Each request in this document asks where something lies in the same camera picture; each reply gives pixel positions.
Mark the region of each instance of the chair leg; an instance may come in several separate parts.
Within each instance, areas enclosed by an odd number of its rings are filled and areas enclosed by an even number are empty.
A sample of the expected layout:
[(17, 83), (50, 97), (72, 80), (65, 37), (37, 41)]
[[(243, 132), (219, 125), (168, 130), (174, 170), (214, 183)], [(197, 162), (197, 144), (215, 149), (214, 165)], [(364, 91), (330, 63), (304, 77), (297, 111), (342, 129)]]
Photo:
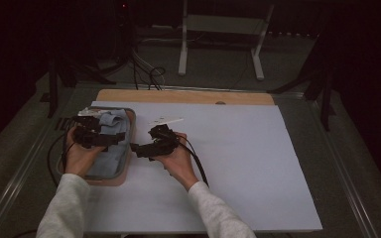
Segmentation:
[(188, 0), (184, 0), (182, 48), (181, 48), (181, 57), (179, 59), (179, 75), (180, 76), (187, 74), (187, 63), (188, 63), (187, 30), (188, 30)]
[(255, 68), (256, 79), (258, 80), (265, 79), (264, 71), (262, 70), (261, 61), (259, 59), (259, 53), (261, 52), (262, 44), (264, 43), (265, 37), (267, 35), (268, 25), (271, 20), (273, 10), (274, 10), (274, 5), (271, 4), (268, 9), (268, 15), (263, 22), (262, 31), (261, 31), (261, 34), (259, 35), (258, 45), (256, 45), (255, 49), (251, 50), (252, 59), (253, 59), (253, 67)]

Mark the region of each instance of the metal stand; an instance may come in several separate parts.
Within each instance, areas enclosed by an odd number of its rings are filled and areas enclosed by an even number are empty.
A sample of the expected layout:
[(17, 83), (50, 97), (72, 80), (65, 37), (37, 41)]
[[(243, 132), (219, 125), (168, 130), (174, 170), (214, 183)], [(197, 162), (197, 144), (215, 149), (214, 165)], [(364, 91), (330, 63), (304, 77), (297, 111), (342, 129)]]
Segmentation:
[(188, 30), (202, 31), (202, 32), (221, 32), (221, 33), (238, 33), (259, 35), (258, 44), (251, 50), (253, 65), (255, 68), (256, 78), (263, 80), (265, 78), (262, 70), (259, 53), (262, 44), (267, 34), (269, 22), (271, 20), (274, 5), (270, 5), (265, 19), (247, 19), (247, 18), (227, 18), (216, 16), (200, 16), (188, 15), (188, 0), (184, 0), (184, 16), (183, 16), (183, 30), (182, 30), (182, 48), (181, 57), (179, 59), (179, 75), (187, 73), (188, 62)]

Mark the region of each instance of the white shirt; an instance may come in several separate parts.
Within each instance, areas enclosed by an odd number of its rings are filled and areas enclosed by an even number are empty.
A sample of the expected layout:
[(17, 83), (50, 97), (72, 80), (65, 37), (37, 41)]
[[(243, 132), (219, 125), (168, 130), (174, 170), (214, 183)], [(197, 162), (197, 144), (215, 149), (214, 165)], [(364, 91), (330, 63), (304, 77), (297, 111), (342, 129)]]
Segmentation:
[[(43, 217), (37, 237), (82, 237), (84, 216), (90, 187), (79, 176), (65, 174)], [(250, 237), (253, 231), (222, 199), (212, 194), (199, 181), (189, 190), (188, 197), (199, 213), (209, 237)]]

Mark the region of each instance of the gray floor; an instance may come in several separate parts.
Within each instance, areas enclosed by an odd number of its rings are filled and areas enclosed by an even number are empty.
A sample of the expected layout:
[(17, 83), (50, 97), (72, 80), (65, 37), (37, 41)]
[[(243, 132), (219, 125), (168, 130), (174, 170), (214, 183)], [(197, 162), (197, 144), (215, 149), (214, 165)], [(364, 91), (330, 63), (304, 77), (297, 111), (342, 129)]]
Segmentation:
[[(188, 71), (178, 76), (180, 45), (177, 41), (146, 41), (138, 56), (152, 66), (166, 69), (166, 89), (265, 91), (294, 79), (314, 44), (313, 40), (267, 37), (261, 61), (265, 80), (258, 81), (245, 46), (208, 50), (191, 45)], [(113, 88), (133, 88), (133, 70), (125, 66), (108, 76)], [(88, 106), (107, 86), (84, 80), (75, 89), (61, 88), (60, 109), (47, 119), (48, 104), (39, 102), (47, 91), (47, 76), (38, 81), (38, 92), (0, 135), (0, 237), (14, 237), (37, 228), (55, 186), (47, 169), (47, 152), (62, 132), (55, 130), (59, 117), (70, 117)], [(318, 106), (305, 101), (306, 85), (274, 95), (284, 116), (300, 164), (311, 190), (323, 230), (313, 233), (259, 233), (258, 237), (381, 237), (381, 176), (337, 93), (332, 95), (331, 131), (318, 122)], [(51, 153), (56, 162), (58, 151)], [(88, 235), (87, 237), (120, 237)], [(146, 237), (172, 237), (147, 235)]]

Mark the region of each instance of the white board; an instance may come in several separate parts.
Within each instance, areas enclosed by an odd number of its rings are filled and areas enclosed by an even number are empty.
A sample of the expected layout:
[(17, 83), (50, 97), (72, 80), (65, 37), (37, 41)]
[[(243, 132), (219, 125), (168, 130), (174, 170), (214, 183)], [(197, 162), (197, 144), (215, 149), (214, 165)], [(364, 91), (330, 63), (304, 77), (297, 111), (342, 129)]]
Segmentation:
[[(322, 229), (277, 106), (101, 101), (92, 105), (133, 109), (138, 144), (152, 142), (150, 122), (160, 116), (183, 117), (169, 127), (188, 134), (211, 191), (253, 230)], [(85, 231), (199, 233), (205, 228), (185, 189), (163, 166), (133, 154), (121, 186), (91, 188)]]

